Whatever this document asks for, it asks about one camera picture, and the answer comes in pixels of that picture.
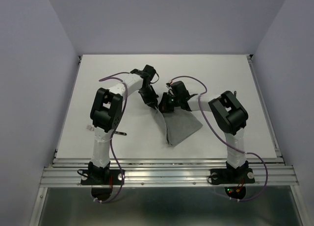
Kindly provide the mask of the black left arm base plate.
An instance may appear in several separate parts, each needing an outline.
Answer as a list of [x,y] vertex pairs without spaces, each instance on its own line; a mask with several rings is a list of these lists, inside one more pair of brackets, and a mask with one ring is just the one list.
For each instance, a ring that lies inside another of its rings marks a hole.
[[80,175],[81,185],[124,185],[122,176],[125,174],[125,170],[109,170],[104,173],[103,176],[90,175],[88,170],[79,169],[77,173]]

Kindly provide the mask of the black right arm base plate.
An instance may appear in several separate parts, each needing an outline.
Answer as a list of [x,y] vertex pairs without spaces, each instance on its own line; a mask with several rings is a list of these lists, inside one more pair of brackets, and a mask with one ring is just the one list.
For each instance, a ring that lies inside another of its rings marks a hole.
[[220,184],[253,184],[255,178],[252,169],[210,169],[210,175],[207,177],[208,183],[212,185]]

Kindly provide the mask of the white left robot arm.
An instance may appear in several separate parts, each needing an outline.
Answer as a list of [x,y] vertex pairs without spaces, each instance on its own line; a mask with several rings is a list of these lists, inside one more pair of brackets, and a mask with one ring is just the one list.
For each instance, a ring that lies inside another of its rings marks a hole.
[[158,95],[152,87],[156,74],[154,67],[146,65],[141,71],[132,70],[124,80],[116,76],[108,77],[120,82],[108,89],[97,90],[90,112],[95,140],[87,174],[97,183],[103,184],[109,179],[110,142],[122,119],[125,110],[123,105],[126,104],[128,96],[138,92],[147,106],[157,108]]

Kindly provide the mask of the grey cloth napkin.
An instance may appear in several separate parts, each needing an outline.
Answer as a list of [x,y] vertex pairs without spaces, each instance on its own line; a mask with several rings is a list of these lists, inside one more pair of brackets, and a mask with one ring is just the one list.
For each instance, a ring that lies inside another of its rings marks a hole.
[[175,147],[199,131],[202,123],[189,111],[176,107],[174,112],[152,112],[154,121],[169,147]]

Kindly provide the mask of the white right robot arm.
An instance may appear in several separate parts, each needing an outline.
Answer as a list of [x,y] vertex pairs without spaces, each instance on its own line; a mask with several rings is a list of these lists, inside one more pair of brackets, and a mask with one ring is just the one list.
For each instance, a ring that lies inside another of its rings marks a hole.
[[182,81],[167,83],[168,92],[164,92],[158,106],[162,113],[173,112],[179,107],[182,110],[200,111],[213,114],[214,119],[224,132],[225,139],[219,138],[227,146],[226,178],[237,182],[243,177],[242,167],[248,166],[244,148],[244,128],[248,120],[248,112],[231,91],[219,96],[190,94]]

